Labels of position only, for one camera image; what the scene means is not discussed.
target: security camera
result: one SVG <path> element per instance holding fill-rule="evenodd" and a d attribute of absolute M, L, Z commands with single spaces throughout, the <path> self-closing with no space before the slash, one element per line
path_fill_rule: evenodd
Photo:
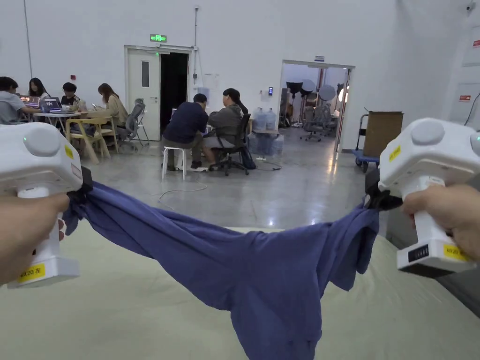
<path fill-rule="evenodd" d="M 475 9 L 476 3 L 471 1 L 470 4 L 467 5 L 467 12 L 471 12 L 473 9 Z"/>

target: gray shorts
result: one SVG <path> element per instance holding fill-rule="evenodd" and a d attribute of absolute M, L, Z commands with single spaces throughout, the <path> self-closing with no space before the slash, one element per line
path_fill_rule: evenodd
<path fill-rule="evenodd" d="M 232 147 L 235 147 L 234 144 L 231 144 L 229 143 L 227 140 L 222 139 L 222 143 L 220 143 L 220 141 L 218 141 L 218 138 L 216 136 L 208 136 L 208 137 L 204 137 L 204 145 L 205 147 L 209 148 L 209 149 L 212 149 L 214 147 L 216 148 L 222 148 L 222 147 L 226 147 L 226 148 L 232 148 Z"/>

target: black office chair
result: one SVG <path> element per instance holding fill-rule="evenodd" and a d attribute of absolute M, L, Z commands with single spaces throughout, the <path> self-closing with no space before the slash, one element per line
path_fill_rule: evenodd
<path fill-rule="evenodd" d="M 226 157 L 227 159 L 217 161 L 211 167 L 223 168 L 223 170 L 225 171 L 225 176 L 228 176 L 228 171 L 231 169 L 232 166 L 235 168 L 239 168 L 241 170 L 245 170 L 245 175 L 249 174 L 248 169 L 245 166 L 243 166 L 243 164 L 232 160 L 233 154 L 239 154 L 240 156 L 240 152 L 244 147 L 246 147 L 246 134 L 247 134 L 247 127 L 248 127 L 249 120 L 250 120 L 250 114 L 243 115 L 240 122 L 240 126 L 237 131 L 237 135 L 235 136 L 235 147 L 224 147 L 222 144 L 222 140 L 220 139 L 220 136 L 217 135 L 217 139 L 222 145 L 222 147 L 220 148 L 215 148 L 216 150 L 218 150 L 217 158 L 223 159 Z"/>

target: laptop screen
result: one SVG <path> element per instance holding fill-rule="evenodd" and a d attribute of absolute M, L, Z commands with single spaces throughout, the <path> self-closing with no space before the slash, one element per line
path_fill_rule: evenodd
<path fill-rule="evenodd" d="M 23 96 L 20 95 L 20 100 L 29 108 L 38 108 L 40 98 L 37 96 Z"/>
<path fill-rule="evenodd" d="M 53 98 L 46 98 L 42 100 L 42 111 L 47 113 L 51 111 L 60 111 L 61 110 L 61 105 L 56 99 Z"/>

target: laptop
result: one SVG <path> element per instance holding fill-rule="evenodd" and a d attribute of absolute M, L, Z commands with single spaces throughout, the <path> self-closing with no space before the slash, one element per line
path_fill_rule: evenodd
<path fill-rule="evenodd" d="M 45 98 L 40 102 L 40 108 L 43 113 L 51 114 L 72 114 L 75 111 L 62 109 L 58 98 Z"/>
<path fill-rule="evenodd" d="M 28 108 L 38 109 L 40 106 L 40 98 L 37 96 L 20 95 L 20 100 Z"/>

